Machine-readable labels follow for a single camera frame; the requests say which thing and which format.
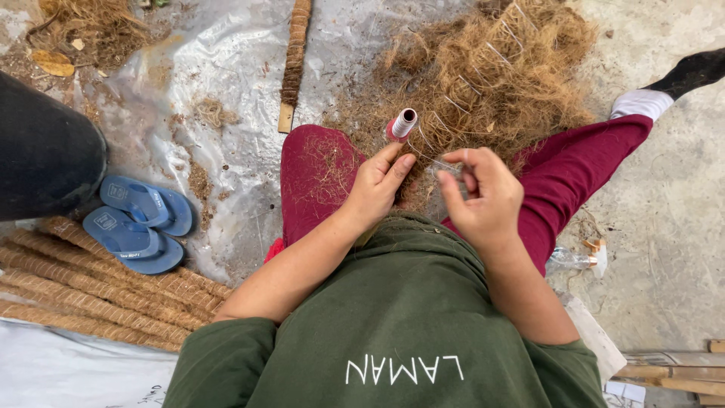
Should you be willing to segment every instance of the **thread spool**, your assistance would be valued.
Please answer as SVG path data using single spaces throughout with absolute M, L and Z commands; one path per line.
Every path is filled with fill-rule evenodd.
M 393 142 L 405 142 L 417 120 L 418 114 L 413 109 L 407 107 L 401 110 L 398 117 L 389 121 L 385 128 L 388 139 Z

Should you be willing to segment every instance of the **hand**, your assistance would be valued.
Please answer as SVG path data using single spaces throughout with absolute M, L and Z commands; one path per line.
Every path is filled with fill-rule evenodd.
M 501 159 L 487 147 L 456 150 L 443 159 L 466 164 L 461 179 L 467 200 L 452 174 L 439 171 L 438 180 L 451 221 L 479 255 L 483 258 L 519 240 L 523 187 Z
M 361 228 L 360 234 L 388 215 L 395 192 L 415 163 L 415 156 L 410 153 L 395 160 L 402 146 L 401 143 L 388 144 L 357 170 L 350 196 L 339 212 L 355 220 L 351 227 Z

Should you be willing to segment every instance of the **concrete floor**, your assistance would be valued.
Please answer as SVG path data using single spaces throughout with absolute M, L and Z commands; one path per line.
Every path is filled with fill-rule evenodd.
M 725 46 L 722 0 L 578 0 L 571 6 L 600 26 L 581 69 L 592 85 L 587 106 L 604 120 L 628 89 L 664 75 L 683 56 Z M 18 19 L 34 20 L 22 0 L 0 0 L 0 52 Z M 614 30 L 612 38 L 604 32 Z M 623 351 L 702 351 L 725 338 L 725 82 L 681 98 L 650 138 L 575 221 L 596 219 L 609 242 L 609 268 L 549 278 L 579 297 Z M 581 248 L 596 237 L 585 222 L 560 241 Z M 649 389 L 647 407 L 691 407 L 686 393 Z

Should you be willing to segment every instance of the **black shoe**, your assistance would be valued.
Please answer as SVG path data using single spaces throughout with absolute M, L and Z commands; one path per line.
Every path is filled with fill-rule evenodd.
M 725 48 L 698 52 L 680 60 L 665 78 L 643 89 L 664 92 L 677 100 L 701 86 L 710 85 L 725 77 Z

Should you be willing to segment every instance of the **dry leaf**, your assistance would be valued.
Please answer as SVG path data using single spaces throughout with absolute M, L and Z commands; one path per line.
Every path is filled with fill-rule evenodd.
M 76 38 L 75 40 L 71 41 L 71 42 L 70 42 L 70 45 L 72 45 L 72 46 L 73 46 L 73 48 L 77 49 L 78 51 L 82 50 L 82 49 L 83 49 L 83 47 L 85 47 L 85 46 L 86 46 L 86 45 L 85 45 L 85 44 L 83 43 L 83 40 L 81 40 L 80 38 Z
M 59 52 L 38 50 L 34 51 L 30 57 L 50 75 L 71 76 L 75 72 L 75 67 L 70 63 L 68 57 Z

